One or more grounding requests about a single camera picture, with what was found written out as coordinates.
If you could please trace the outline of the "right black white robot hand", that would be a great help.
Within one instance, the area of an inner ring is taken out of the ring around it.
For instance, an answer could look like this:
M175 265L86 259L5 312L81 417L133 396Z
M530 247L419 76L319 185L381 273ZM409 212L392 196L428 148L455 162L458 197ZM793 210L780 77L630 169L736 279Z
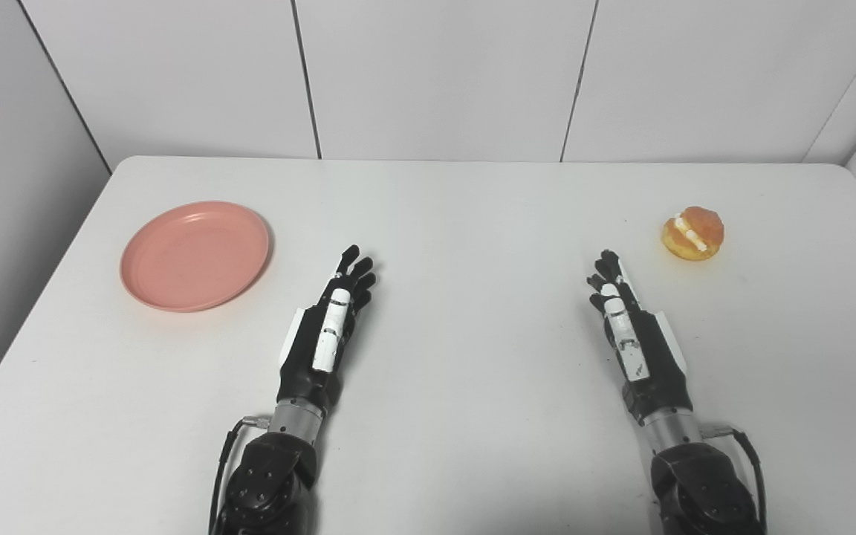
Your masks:
M629 414L646 426L659 413L693 410L687 390L687 364L663 311L642 307L621 258L604 250L587 283L591 304L603 318L603 331L624 376L622 396Z

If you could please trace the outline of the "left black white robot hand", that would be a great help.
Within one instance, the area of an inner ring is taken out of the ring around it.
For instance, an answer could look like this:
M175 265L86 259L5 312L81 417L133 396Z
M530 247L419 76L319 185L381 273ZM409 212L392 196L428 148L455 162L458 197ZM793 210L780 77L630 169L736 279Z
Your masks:
M344 351L376 281L372 258L362 257L356 244L347 247L318 302L296 310L281 351L279 402L302 400L323 415L336 406Z

